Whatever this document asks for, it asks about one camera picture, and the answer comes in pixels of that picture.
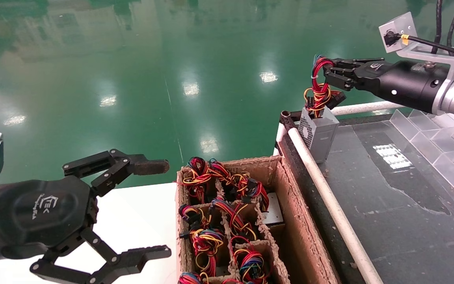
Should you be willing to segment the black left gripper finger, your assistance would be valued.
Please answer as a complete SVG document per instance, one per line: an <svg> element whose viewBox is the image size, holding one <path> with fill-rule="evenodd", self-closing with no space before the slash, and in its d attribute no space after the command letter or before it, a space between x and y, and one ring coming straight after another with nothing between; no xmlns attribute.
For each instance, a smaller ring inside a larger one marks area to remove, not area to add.
<svg viewBox="0 0 454 284"><path fill-rule="evenodd" d="M171 257L166 245L134 248L116 254L92 229L87 228L74 234L74 240L86 242L106 262L94 273L70 269L55 264L61 255L59 248L47 250L43 257L30 267L37 277L59 284L112 284L119 277L141 273L148 261Z"/></svg>
<svg viewBox="0 0 454 284"><path fill-rule="evenodd" d="M144 154L128 155L117 149L96 153L62 167L65 176L79 179L102 173L91 182L94 196L105 196L129 176L152 176L169 171L168 160L148 160Z"/></svg>

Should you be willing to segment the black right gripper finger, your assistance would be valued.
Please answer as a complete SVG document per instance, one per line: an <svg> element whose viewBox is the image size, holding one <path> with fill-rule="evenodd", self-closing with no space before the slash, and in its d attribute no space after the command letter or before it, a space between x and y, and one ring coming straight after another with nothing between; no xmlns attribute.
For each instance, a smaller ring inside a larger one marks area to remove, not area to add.
<svg viewBox="0 0 454 284"><path fill-rule="evenodd" d="M344 91L351 91L352 89L365 91L364 81L357 74L357 71L360 69L360 67L340 68L325 66L323 68L323 75L326 83L335 88Z"/></svg>
<svg viewBox="0 0 454 284"><path fill-rule="evenodd" d="M332 59L333 65L341 69L355 69L369 62L384 61L385 58L367 58L367 59Z"/></svg>

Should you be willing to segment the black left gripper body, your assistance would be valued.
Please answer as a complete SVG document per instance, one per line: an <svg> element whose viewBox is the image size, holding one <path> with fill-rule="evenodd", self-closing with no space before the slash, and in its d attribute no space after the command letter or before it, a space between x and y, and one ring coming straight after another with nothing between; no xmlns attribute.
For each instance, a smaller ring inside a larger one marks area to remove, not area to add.
<svg viewBox="0 0 454 284"><path fill-rule="evenodd" d="M71 253L98 212L90 186L74 176L0 185L0 253Z"/></svg>

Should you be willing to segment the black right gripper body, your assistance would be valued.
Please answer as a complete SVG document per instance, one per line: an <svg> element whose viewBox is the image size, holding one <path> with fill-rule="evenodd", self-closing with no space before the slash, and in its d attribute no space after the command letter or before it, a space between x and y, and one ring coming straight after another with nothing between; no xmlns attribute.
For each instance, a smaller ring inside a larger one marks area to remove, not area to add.
<svg viewBox="0 0 454 284"><path fill-rule="evenodd" d="M449 68L400 60L394 64L373 61L355 68L355 88L371 92L378 98L422 112L431 112L437 92Z"/></svg>

